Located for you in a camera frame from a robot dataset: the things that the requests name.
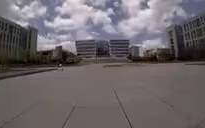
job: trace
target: curb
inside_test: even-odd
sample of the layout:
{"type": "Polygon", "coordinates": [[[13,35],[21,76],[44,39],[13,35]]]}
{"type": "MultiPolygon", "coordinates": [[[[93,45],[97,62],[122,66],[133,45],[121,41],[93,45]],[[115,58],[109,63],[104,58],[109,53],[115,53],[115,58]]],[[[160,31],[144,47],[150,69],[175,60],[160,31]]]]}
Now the curb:
{"type": "Polygon", "coordinates": [[[39,70],[39,71],[30,71],[30,72],[24,72],[24,73],[18,73],[14,75],[8,75],[8,76],[2,76],[0,77],[0,80],[7,79],[7,78],[13,78],[13,77],[19,77],[19,76],[26,76],[26,75],[32,75],[37,73],[43,73],[43,72],[49,72],[54,71],[56,69],[45,69],[45,70],[39,70]]]}

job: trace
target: road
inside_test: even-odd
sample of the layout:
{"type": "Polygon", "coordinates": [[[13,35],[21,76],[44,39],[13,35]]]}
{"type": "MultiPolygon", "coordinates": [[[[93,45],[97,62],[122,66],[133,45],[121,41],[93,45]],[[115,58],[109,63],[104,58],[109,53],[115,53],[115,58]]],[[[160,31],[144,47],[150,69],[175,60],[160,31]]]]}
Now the road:
{"type": "Polygon", "coordinates": [[[205,66],[69,67],[0,81],[2,128],[205,128],[205,66]]]}

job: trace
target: building facade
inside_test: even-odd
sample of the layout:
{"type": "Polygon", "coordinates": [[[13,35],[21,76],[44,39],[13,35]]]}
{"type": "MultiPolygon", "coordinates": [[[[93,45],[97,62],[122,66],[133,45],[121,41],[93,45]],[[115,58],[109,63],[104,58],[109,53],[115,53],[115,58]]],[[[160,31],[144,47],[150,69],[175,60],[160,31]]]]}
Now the building facade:
{"type": "Polygon", "coordinates": [[[0,63],[34,57],[37,33],[35,28],[24,28],[0,17],[0,63]]]}
{"type": "Polygon", "coordinates": [[[97,57],[109,57],[110,56],[109,41],[96,40],[96,45],[97,45],[97,57]]]}
{"type": "Polygon", "coordinates": [[[175,52],[176,58],[180,54],[192,59],[205,57],[205,12],[184,21],[180,25],[168,27],[167,32],[170,48],[175,52]]]}
{"type": "Polygon", "coordinates": [[[62,46],[57,46],[55,47],[55,50],[53,51],[53,54],[52,54],[52,60],[62,60],[62,46]]]}
{"type": "Polygon", "coordinates": [[[97,46],[95,40],[76,41],[77,55],[83,58],[92,58],[97,56],[97,46]]]}
{"type": "Polygon", "coordinates": [[[110,54],[113,57],[127,57],[129,55],[129,40],[110,40],[110,54]]]}
{"type": "Polygon", "coordinates": [[[132,46],[132,47],[130,47],[130,49],[129,49],[130,55],[132,57],[140,56],[140,49],[141,49],[141,46],[132,46]]]}
{"type": "Polygon", "coordinates": [[[180,25],[171,25],[167,27],[169,47],[175,59],[184,58],[184,40],[183,31],[180,25]]]}
{"type": "Polygon", "coordinates": [[[182,24],[184,46],[192,57],[205,57],[205,12],[186,20],[182,24]]]}

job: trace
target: sky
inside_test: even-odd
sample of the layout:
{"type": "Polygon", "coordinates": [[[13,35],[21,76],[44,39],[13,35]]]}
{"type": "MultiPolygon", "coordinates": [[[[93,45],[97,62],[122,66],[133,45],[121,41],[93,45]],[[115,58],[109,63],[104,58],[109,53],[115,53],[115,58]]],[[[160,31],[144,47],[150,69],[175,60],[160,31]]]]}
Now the sky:
{"type": "Polygon", "coordinates": [[[38,29],[38,50],[75,40],[129,39],[167,47],[165,28],[205,11],[205,0],[0,0],[0,16],[38,29]]]}

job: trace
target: building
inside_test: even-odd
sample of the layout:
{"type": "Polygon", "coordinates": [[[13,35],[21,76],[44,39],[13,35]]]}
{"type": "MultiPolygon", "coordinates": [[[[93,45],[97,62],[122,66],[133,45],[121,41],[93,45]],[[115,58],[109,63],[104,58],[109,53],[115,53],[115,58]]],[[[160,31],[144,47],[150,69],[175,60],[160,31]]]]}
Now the building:
{"type": "Polygon", "coordinates": [[[129,49],[130,55],[132,57],[140,56],[140,49],[141,49],[141,46],[132,46],[132,47],[130,47],[130,49],[129,49]]]}
{"type": "Polygon", "coordinates": [[[30,58],[35,58],[37,52],[38,30],[28,26],[27,29],[27,50],[30,58]]]}
{"type": "Polygon", "coordinates": [[[184,21],[180,25],[168,27],[167,32],[170,47],[175,52],[176,58],[179,56],[192,59],[205,57],[205,12],[184,21]]]}
{"type": "Polygon", "coordinates": [[[96,40],[96,46],[97,46],[97,57],[109,57],[110,56],[109,41],[96,40]]]}
{"type": "Polygon", "coordinates": [[[168,61],[172,59],[171,49],[156,48],[144,51],[144,57],[151,61],[168,61]]]}
{"type": "Polygon", "coordinates": [[[171,54],[175,59],[183,59],[185,55],[182,27],[180,25],[171,25],[166,30],[170,42],[171,54]]]}
{"type": "Polygon", "coordinates": [[[192,17],[182,24],[184,46],[193,58],[205,57],[205,12],[192,17]]]}
{"type": "Polygon", "coordinates": [[[77,55],[83,58],[92,58],[97,56],[97,46],[95,40],[76,41],[77,55]]]}
{"type": "Polygon", "coordinates": [[[129,54],[129,40],[110,40],[110,54],[113,57],[127,57],[129,54]]]}
{"type": "Polygon", "coordinates": [[[0,63],[36,56],[37,29],[0,17],[0,63]]]}
{"type": "Polygon", "coordinates": [[[55,50],[52,53],[52,60],[62,60],[62,46],[55,47],[55,50]]]}
{"type": "Polygon", "coordinates": [[[51,63],[53,59],[54,50],[44,50],[38,51],[37,56],[39,57],[41,63],[51,63]]]}

